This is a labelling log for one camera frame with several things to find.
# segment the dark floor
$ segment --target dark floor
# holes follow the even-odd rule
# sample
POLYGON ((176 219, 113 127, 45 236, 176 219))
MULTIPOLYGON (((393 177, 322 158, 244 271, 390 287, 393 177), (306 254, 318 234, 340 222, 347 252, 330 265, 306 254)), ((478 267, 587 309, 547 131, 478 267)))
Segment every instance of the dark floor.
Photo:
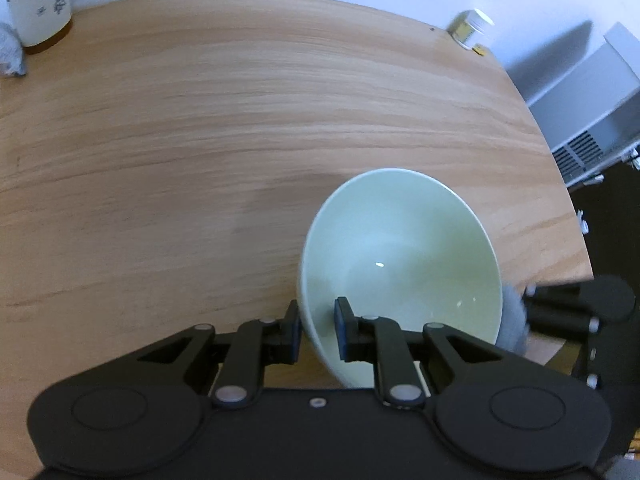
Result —
POLYGON ((617 164, 604 177, 571 193, 589 225, 584 239, 591 267, 594 274, 621 276, 640 297, 640 171, 617 164))

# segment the snowflake print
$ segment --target snowflake print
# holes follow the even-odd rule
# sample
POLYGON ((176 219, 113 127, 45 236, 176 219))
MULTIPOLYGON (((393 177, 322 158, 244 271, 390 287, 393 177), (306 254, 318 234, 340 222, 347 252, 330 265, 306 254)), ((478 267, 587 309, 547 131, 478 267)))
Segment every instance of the snowflake print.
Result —
POLYGON ((62 9, 65 7, 65 5, 66 5, 65 0, 56 0, 56 2, 53 4, 53 10, 56 11, 56 14, 60 14, 60 12, 62 12, 62 9))

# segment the bowl rim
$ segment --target bowl rim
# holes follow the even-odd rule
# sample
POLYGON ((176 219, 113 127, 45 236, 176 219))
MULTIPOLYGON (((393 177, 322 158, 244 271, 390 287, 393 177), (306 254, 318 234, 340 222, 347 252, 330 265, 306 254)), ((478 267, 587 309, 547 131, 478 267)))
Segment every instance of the bowl rim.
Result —
MULTIPOLYGON (((302 253, 300 254, 300 263, 298 265, 298 282, 297 282, 296 295, 298 298, 299 312, 300 312, 300 317, 302 318, 302 323, 305 329, 305 333, 308 336, 308 338, 311 340, 311 343, 314 346, 314 349, 316 350, 316 355, 318 355, 318 357, 322 361, 322 364, 324 364, 324 366, 340 381, 340 383, 348 388, 357 388, 360 386, 358 386, 357 384, 354 384, 353 381, 351 381, 351 379, 347 377, 347 375, 342 373, 341 370, 334 368, 326 352, 324 351, 324 348, 322 347, 322 343, 320 341, 318 331, 315 329, 313 324, 311 310, 309 309, 308 302, 306 301, 306 298, 308 298, 308 293, 306 290, 307 280, 306 280, 306 270, 305 270, 305 258, 308 250, 309 239, 312 237, 314 230, 318 226, 319 218, 322 216, 322 213, 324 212, 324 210, 329 207, 330 203, 335 199, 335 197, 338 196, 341 192, 343 192, 345 188, 347 188, 354 182, 362 178, 367 178, 368 176, 371 176, 372 174, 377 174, 377 173, 409 173, 409 174, 424 178, 434 184, 437 184, 438 186, 450 192, 455 198, 457 198, 465 206, 466 210, 469 213, 471 213, 473 218, 476 220, 476 223, 482 229, 482 234, 484 235, 484 239, 488 243, 489 248, 491 250, 491 254, 494 257, 494 266, 498 276, 498 286, 500 286, 500 288, 502 287, 502 276, 500 274, 500 265, 498 264, 498 258, 495 255, 494 246, 492 245, 491 239, 489 238, 489 235, 487 234, 484 226, 482 225, 482 222, 480 221, 476 213, 474 213, 473 210, 468 206, 468 204, 464 200, 462 200, 462 198, 455 191, 453 191, 449 186, 446 186, 446 184, 443 184, 441 181, 437 180, 436 178, 433 178, 432 176, 426 175, 424 173, 420 173, 419 171, 407 170, 405 168, 377 168, 376 170, 365 171, 364 173, 360 173, 356 176, 353 176, 346 182, 340 184, 340 186, 337 187, 337 189, 335 189, 334 192, 332 192, 331 195, 329 195, 326 200, 324 200, 324 203, 316 213, 316 216, 314 216, 314 219, 311 222, 311 226, 309 227, 309 230, 306 232, 305 243, 302 248, 302 253)), ((502 308, 503 308, 502 293, 498 294, 498 297, 499 297, 499 303, 500 303, 500 320, 502 320, 502 308)), ((498 327, 495 331, 494 343, 498 337, 499 331, 500 331, 500 322, 498 322, 498 327)))

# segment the table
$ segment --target table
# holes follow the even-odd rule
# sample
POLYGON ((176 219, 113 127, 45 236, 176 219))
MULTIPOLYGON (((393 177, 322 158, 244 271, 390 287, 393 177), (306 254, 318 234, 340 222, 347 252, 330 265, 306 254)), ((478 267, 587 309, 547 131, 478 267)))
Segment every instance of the table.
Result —
MULTIPOLYGON (((453 188, 504 280, 589 276, 569 195, 488 53, 329 0, 127 0, 0 82, 0 478, 45 386, 198 322, 277 316, 323 200, 385 166, 453 188)), ((337 386, 305 344, 267 383, 337 386)))

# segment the wooden tabletop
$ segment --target wooden tabletop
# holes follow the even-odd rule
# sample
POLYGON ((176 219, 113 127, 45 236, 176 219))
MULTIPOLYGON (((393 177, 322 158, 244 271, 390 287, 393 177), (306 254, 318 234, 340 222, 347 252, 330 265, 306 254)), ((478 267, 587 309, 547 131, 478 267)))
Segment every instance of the wooden tabletop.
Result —
MULTIPOLYGON (((517 286, 590 275, 490 53, 329 0, 127 0, 74 22, 0 82, 0 478, 37 470, 26 410, 53 381, 194 323, 282 314, 314 214, 357 173, 453 188, 517 286)), ((268 384, 336 385, 308 345, 301 361, 268 384)))

